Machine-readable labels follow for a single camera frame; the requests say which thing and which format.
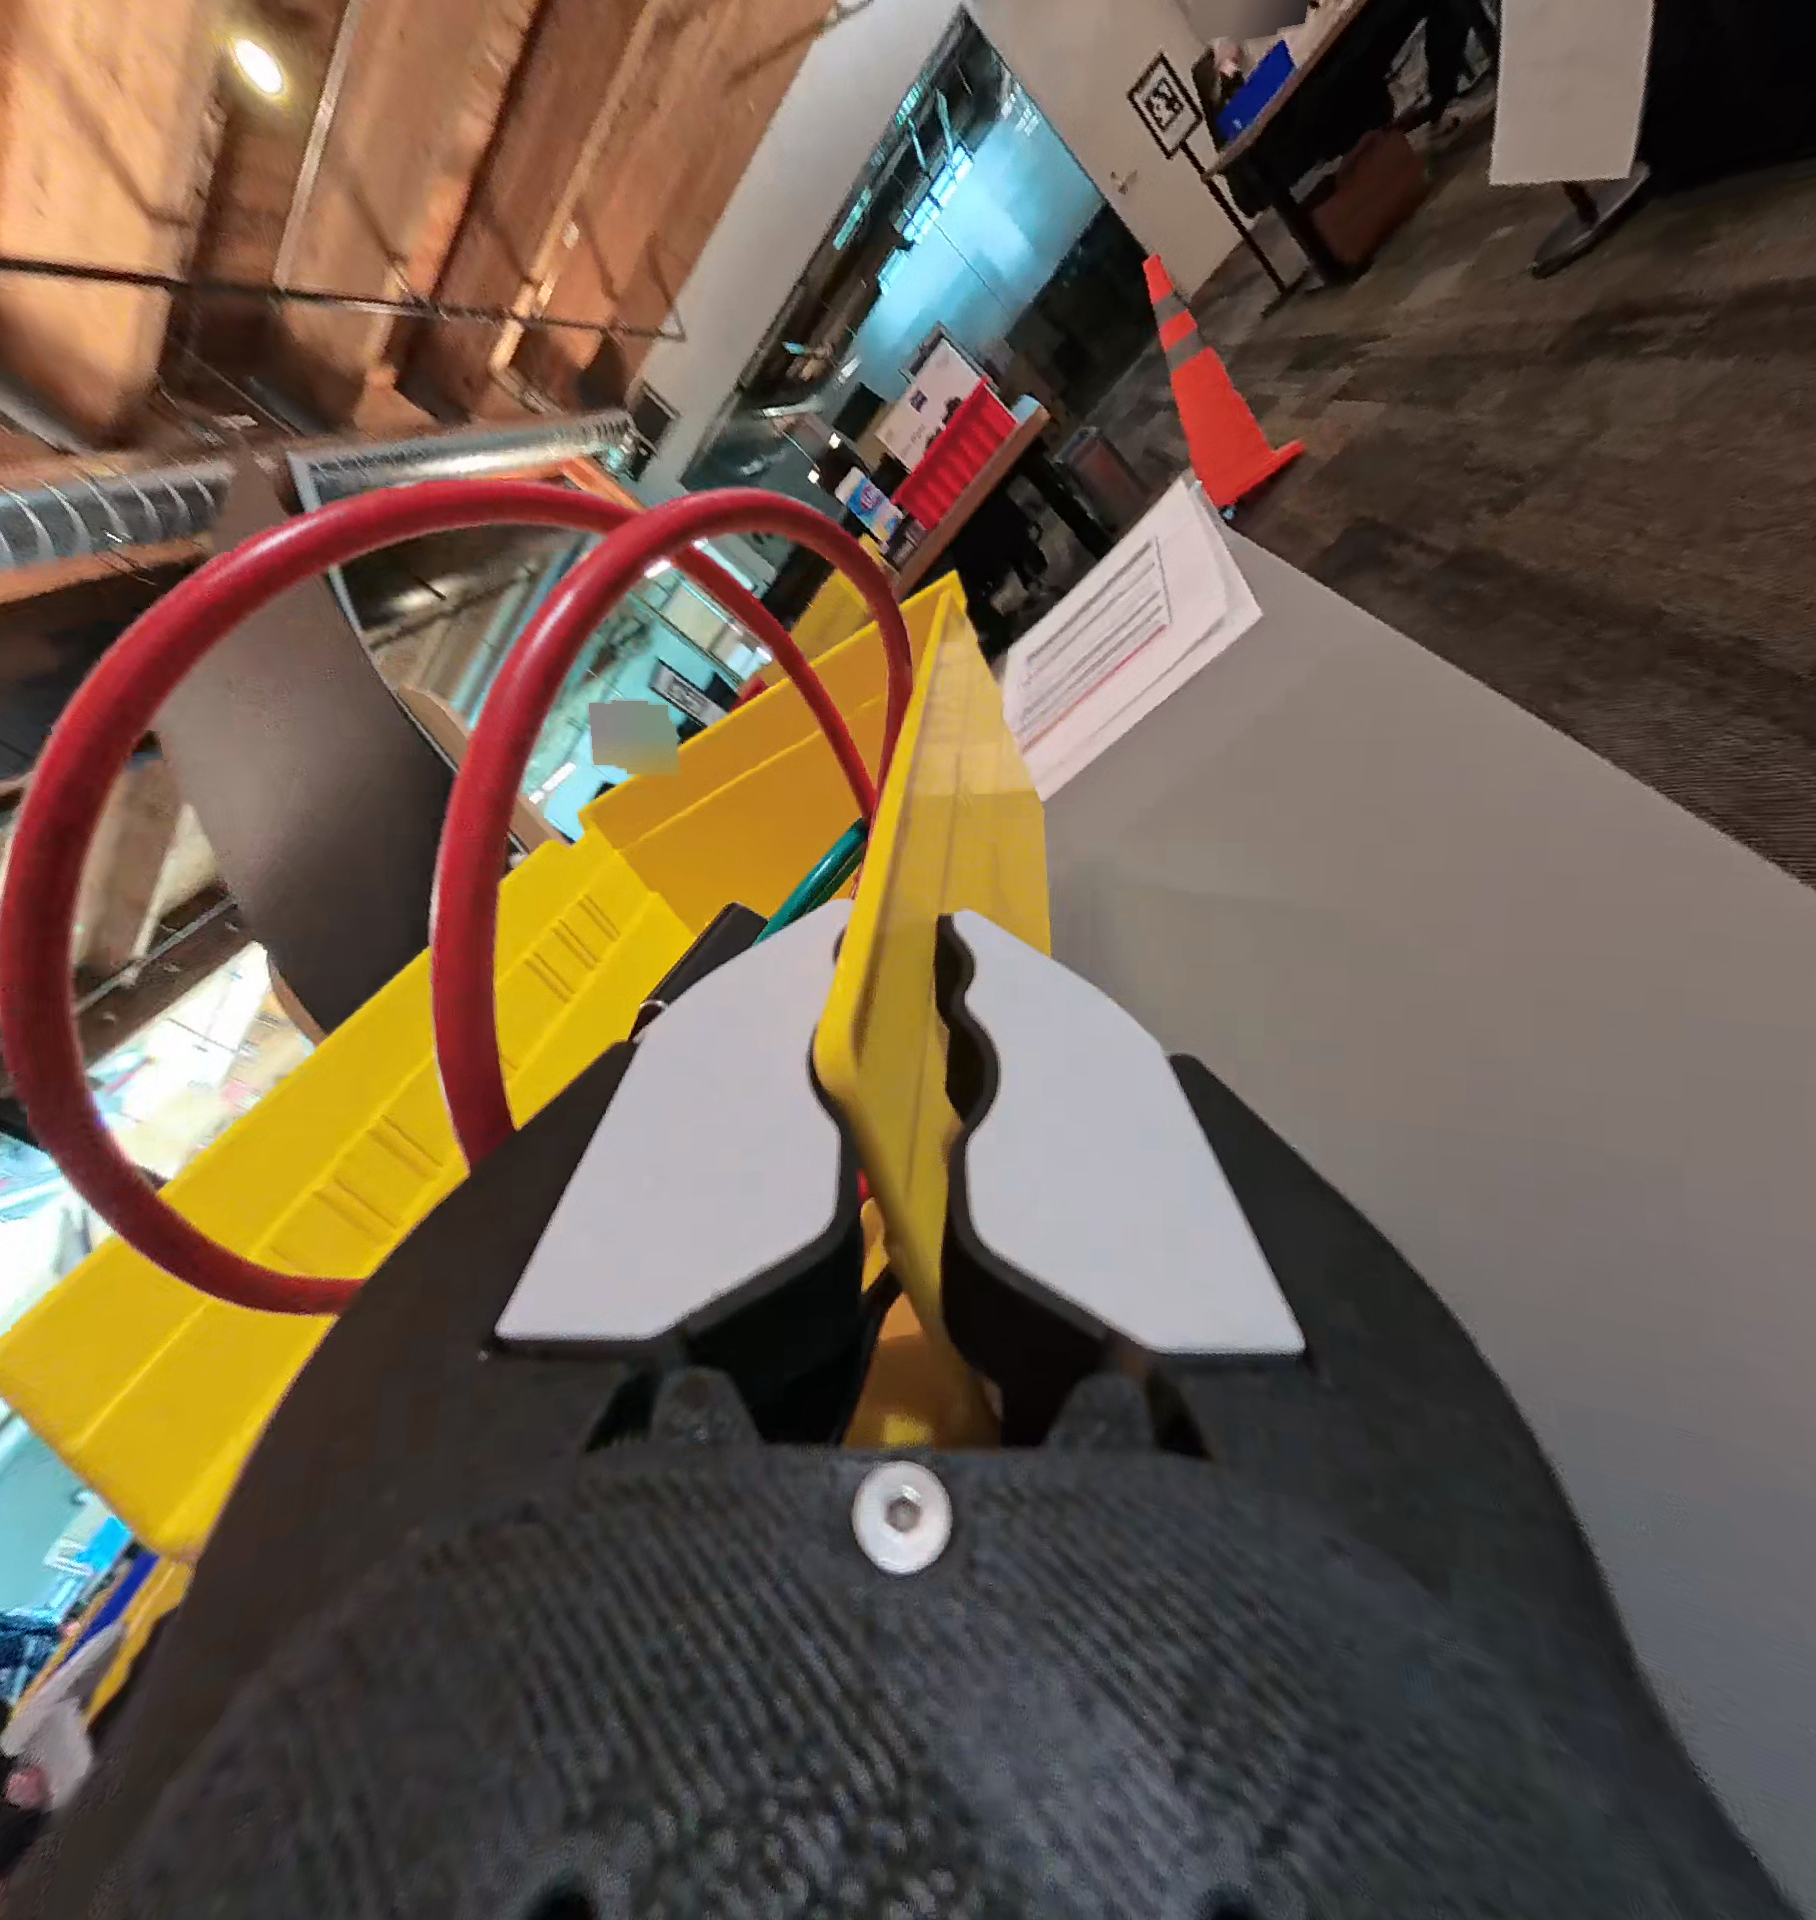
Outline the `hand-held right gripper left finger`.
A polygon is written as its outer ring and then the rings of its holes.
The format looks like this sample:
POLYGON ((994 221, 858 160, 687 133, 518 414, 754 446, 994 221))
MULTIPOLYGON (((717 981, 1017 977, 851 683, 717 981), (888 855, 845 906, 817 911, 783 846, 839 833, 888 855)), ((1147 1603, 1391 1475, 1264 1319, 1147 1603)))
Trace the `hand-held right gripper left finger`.
POLYGON ((641 1029, 499 1343, 696 1331, 851 1223, 844 1133, 811 1069, 849 911, 832 899, 754 942, 641 1029))

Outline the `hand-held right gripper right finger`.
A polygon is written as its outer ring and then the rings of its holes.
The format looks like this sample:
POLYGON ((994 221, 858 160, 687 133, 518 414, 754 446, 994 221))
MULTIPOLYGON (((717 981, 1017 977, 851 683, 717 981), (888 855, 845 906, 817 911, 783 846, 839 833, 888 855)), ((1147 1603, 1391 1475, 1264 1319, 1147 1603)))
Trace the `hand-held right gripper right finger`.
POLYGON ((1150 1358, 1303 1358, 1302 1326, 1172 1055, 1102 988, 965 908, 949 1026, 981 1090, 948 1228, 1023 1306, 1150 1358))

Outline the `black network splitter box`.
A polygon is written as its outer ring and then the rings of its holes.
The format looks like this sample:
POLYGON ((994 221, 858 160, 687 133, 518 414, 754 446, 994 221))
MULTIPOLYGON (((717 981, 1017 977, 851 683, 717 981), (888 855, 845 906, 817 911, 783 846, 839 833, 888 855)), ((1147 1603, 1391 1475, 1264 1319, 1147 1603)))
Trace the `black network splitter box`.
POLYGON ((741 901, 729 901, 703 926, 700 935, 679 953, 649 995, 633 1011, 628 1042, 636 1044, 645 1027, 700 981, 755 945, 765 929, 765 915, 741 901))

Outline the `yellow plastic bin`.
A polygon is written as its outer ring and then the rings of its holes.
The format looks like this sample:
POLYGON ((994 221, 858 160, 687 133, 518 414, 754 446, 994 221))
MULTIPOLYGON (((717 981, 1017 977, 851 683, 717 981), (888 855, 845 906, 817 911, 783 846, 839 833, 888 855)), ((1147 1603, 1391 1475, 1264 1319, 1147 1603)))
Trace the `yellow plastic bin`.
MULTIPOLYGON (((851 824, 799 693, 773 685, 677 768, 583 808, 499 890, 506 1090, 530 1121, 727 904, 770 914, 851 824)), ((298 1273, 370 1275, 464 1180, 409 961, 162 1190, 208 1237, 298 1273)), ((107 1240, 0 1336, 0 1399, 160 1557, 189 1564, 325 1316, 212 1300, 107 1240)))

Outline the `printed paper sheet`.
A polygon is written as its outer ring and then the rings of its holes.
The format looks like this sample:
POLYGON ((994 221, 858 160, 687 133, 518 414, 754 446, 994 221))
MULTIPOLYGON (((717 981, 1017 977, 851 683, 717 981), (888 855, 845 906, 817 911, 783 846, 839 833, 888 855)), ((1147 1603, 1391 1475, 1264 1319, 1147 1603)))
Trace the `printed paper sheet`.
POLYGON ((999 664, 1004 718, 1039 800, 1260 620, 1223 515, 1183 471, 999 664))

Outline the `red plastic bin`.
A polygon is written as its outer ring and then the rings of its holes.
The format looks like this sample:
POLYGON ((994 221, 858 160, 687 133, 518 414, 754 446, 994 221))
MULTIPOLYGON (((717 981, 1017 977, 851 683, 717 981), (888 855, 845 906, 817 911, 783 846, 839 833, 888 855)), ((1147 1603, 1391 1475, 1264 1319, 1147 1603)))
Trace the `red plastic bin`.
POLYGON ((1015 415, 992 379, 978 379, 904 474, 894 493, 901 515, 923 533, 933 531, 1015 428, 1015 415))

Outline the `orange traffic cone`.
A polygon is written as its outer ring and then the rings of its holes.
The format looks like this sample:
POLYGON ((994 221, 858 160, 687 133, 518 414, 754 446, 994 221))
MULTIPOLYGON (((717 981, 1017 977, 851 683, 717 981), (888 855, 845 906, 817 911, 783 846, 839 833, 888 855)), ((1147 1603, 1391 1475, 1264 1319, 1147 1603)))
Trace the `orange traffic cone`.
POLYGON ((1214 510, 1234 515, 1306 447, 1300 439, 1270 439, 1158 252, 1143 257, 1143 279, 1189 468, 1214 510))

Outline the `black and white tag sign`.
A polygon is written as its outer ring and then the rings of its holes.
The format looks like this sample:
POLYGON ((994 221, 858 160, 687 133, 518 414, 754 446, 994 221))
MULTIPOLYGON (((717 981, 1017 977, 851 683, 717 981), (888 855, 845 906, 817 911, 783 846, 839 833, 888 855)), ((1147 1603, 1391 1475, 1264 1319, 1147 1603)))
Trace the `black and white tag sign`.
POLYGON ((1145 61, 1125 98, 1162 156, 1204 166, 1191 144, 1200 132, 1207 132, 1205 113, 1168 52, 1155 52, 1145 61))

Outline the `white sign board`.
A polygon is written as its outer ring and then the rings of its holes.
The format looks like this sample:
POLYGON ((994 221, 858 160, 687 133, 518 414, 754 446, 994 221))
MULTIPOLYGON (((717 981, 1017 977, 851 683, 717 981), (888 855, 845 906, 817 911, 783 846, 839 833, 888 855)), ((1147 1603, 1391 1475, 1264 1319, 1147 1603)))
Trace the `white sign board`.
POLYGON ((1625 180, 1653 26, 1653 1, 1501 1, 1490 184, 1625 180))

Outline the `metal ventilation duct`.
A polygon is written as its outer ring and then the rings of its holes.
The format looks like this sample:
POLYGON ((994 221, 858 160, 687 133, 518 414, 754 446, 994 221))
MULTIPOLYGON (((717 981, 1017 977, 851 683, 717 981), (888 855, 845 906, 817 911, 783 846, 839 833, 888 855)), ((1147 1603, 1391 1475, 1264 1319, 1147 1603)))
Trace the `metal ventilation duct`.
POLYGON ((86 461, 60 477, 0 486, 0 578, 209 536, 240 471, 285 483, 311 511, 392 486, 559 468, 631 437, 631 415, 607 408, 392 442, 206 447, 140 466, 86 461))

